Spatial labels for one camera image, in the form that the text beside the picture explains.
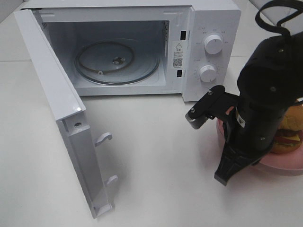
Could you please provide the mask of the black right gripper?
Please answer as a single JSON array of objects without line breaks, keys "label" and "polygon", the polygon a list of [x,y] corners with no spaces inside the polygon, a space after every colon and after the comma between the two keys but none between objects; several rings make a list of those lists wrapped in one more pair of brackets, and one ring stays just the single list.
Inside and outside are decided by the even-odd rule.
[{"label": "black right gripper", "polygon": [[226,186],[239,171],[258,162],[272,148],[274,134],[290,105],[274,98],[269,104],[253,102],[212,87],[187,112],[185,118],[194,129],[208,119],[223,121],[225,144],[214,178]]}]

